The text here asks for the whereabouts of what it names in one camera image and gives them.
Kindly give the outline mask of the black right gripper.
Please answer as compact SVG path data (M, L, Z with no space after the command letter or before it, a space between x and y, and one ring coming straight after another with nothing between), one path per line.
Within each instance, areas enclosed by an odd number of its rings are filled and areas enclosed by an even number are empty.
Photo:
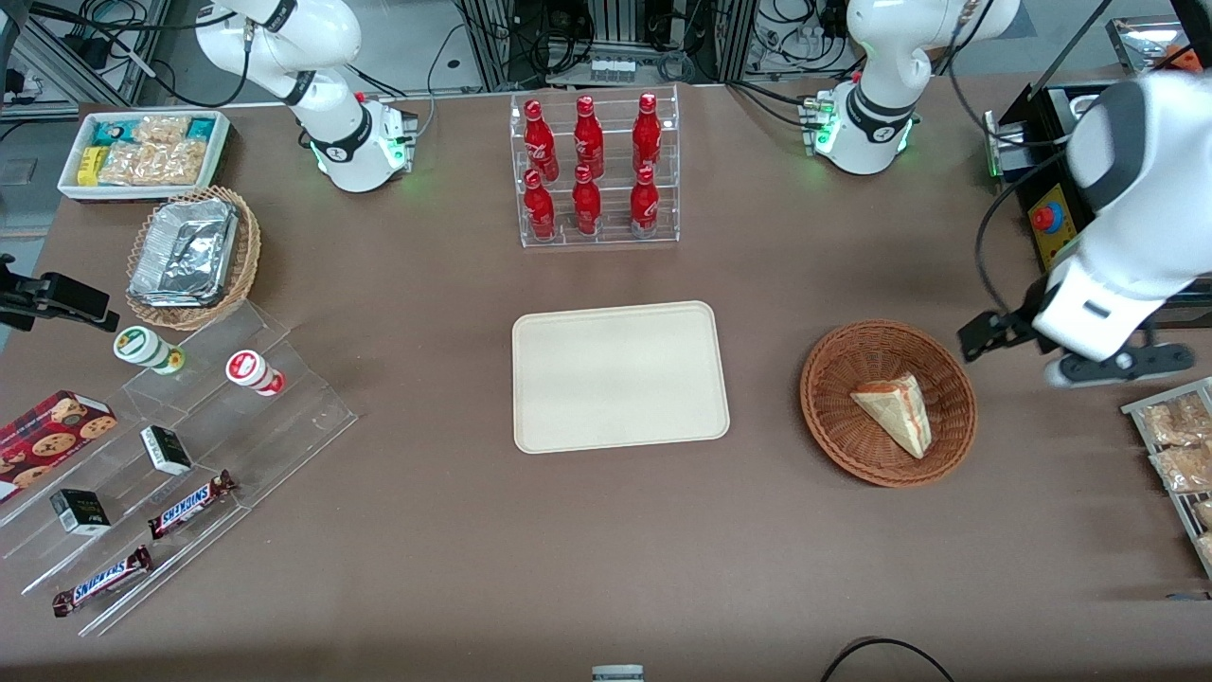
M116 332L120 315L109 310L104 291L61 275L46 273L30 277L12 273L15 256L1 256L1 323L17 332L30 332L36 319L65 319L95 329Z

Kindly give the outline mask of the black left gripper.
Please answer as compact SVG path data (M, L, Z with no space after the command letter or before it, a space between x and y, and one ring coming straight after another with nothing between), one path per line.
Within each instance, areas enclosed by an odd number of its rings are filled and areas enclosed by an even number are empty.
M1039 353L1053 353L1054 342L1034 327L1036 315L1047 300L1047 281L1036 280L1027 288L1016 310L1005 314L985 311L957 329L964 362L973 363L991 350L1019 346L1027 342L1034 342Z

